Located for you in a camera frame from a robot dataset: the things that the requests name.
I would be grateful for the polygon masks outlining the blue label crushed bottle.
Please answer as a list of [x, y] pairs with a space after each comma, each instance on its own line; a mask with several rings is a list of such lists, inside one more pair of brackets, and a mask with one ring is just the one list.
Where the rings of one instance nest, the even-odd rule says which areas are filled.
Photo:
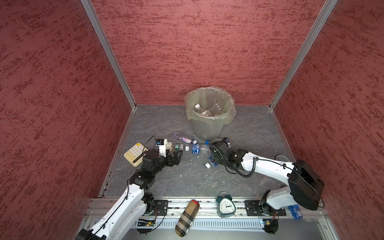
[[205, 167], [207, 169], [210, 169], [210, 168], [213, 168], [213, 167], [217, 167], [217, 166], [218, 166], [217, 164], [212, 163], [212, 162], [208, 162], [208, 163], [205, 164]]

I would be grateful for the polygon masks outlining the red cap clear bottle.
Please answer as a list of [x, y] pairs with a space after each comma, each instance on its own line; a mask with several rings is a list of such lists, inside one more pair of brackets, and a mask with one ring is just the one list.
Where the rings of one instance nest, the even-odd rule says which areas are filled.
[[216, 117], [216, 116], [223, 114], [223, 108], [224, 108], [223, 104], [220, 102], [217, 102], [217, 103], [214, 103], [209, 108], [209, 112], [211, 113], [212, 117]]

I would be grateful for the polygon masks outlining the yellow label white bottle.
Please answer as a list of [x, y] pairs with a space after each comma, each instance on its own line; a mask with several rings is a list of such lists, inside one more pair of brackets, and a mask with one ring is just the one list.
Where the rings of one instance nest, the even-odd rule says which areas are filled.
[[204, 109], [200, 104], [195, 105], [195, 110], [198, 114], [202, 115], [203, 117], [211, 117], [211, 112]]

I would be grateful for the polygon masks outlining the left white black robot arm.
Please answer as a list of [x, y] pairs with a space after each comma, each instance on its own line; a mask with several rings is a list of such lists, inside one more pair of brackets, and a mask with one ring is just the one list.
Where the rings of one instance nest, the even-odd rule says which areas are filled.
[[114, 206], [89, 230], [82, 229], [76, 240], [121, 240], [134, 223], [154, 208], [154, 196], [148, 190], [155, 182], [155, 176], [164, 167], [177, 166], [183, 151], [166, 151], [161, 156], [158, 150], [143, 154], [141, 168], [127, 181], [127, 188]]

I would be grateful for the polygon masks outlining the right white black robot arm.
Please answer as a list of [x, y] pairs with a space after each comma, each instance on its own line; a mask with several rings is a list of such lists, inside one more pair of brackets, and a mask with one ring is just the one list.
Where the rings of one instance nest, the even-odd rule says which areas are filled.
[[311, 211], [324, 207], [320, 205], [324, 203], [324, 182], [305, 161], [282, 162], [243, 149], [234, 151], [226, 139], [210, 144], [209, 148], [213, 163], [225, 166], [231, 174], [250, 178], [257, 173], [284, 184], [278, 190], [264, 192], [256, 207], [261, 215], [271, 216], [281, 208], [294, 205]]

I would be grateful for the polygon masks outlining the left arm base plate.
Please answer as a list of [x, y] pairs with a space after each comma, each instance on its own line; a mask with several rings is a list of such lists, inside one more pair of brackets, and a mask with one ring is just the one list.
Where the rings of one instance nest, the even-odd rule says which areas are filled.
[[168, 212], [168, 200], [151, 200], [147, 203], [145, 216], [166, 216]]

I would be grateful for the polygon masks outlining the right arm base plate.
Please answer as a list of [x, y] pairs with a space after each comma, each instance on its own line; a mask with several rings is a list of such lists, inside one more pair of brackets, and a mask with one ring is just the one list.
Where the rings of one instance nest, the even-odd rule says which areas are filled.
[[285, 217], [287, 215], [284, 208], [275, 210], [268, 204], [261, 204], [256, 200], [245, 200], [245, 209], [249, 217]]

